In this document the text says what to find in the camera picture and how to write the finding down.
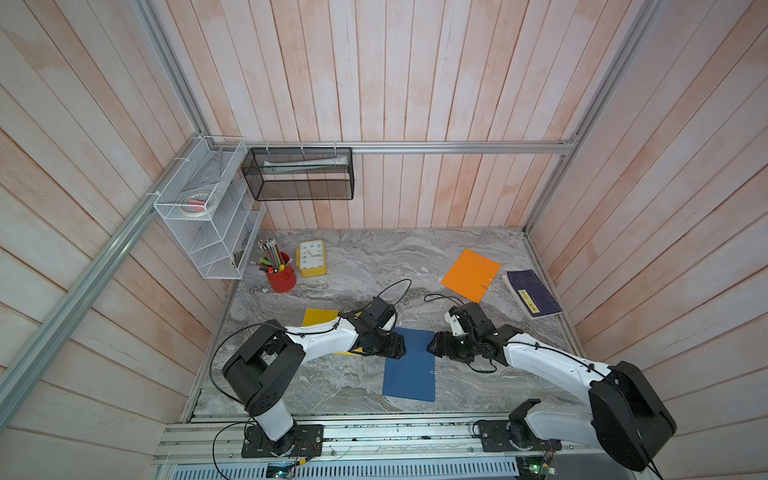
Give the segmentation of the blue paper document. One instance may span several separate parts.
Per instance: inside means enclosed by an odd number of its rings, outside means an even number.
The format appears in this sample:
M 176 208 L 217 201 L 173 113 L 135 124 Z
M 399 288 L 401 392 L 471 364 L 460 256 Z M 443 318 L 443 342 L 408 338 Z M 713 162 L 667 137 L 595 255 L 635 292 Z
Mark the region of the blue paper document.
M 436 357 L 427 351 L 434 333 L 401 327 L 396 327 L 394 331 L 403 336 L 406 354 L 399 360 L 385 361 L 382 394 L 434 402 Z

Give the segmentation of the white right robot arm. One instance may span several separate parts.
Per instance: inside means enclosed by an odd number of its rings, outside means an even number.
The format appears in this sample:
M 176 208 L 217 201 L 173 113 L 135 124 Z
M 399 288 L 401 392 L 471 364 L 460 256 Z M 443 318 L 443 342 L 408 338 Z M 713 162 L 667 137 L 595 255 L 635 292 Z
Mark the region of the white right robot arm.
M 527 399 L 504 420 L 479 420 L 472 430 L 484 451 L 545 450 L 571 442 L 599 448 L 632 471 L 657 469 L 654 458 L 677 425 L 638 367 L 593 362 L 512 325 L 496 327 L 476 303 L 452 307 L 445 319 L 450 328 L 435 334 L 429 353 L 466 365 L 481 356 L 492 365 L 527 371 L 584 405 L 547 407 Z

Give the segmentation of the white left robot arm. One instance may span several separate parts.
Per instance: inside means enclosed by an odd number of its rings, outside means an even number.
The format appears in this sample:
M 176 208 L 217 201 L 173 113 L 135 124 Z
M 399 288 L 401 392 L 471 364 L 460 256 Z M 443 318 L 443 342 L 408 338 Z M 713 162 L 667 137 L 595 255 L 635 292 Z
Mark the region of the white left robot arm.
M 295 421 L 283 395 L 299 367 L 342 352 L 394 360 L 406 354 L 404 337 L 394 331 L 396 307 L 380 297 L 364 307 L 340 312 L 329 322 L 290 329 L 276 320 L 258 326 L 227 360 L 222 375 L 274 448 L 293 440 Z

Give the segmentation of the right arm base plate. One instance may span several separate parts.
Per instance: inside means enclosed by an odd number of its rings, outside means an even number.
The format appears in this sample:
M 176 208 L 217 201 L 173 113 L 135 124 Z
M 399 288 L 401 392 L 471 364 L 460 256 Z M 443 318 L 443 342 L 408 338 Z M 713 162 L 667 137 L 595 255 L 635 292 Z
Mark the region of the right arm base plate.
M 560 440 L 543 440 L 536 437 L 525 421 L 528 411 L 540 402 L 540 399 L 524 401 L 505 420 L 476 421 L 471 427 L 472 437 L 481 441 L 486 453 L 561 450 Z

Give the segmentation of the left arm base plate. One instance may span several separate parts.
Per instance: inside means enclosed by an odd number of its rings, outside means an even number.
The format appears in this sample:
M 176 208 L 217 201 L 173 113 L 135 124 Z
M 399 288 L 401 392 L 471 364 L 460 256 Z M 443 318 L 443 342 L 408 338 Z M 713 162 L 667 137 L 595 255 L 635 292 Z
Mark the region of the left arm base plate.
M 270 440 L 258 424 L 245 430 L 241 451 L 243 458 L 299 458 L 320 456 L 324 437 L 321 424 L 294 425 L 279 440 Z

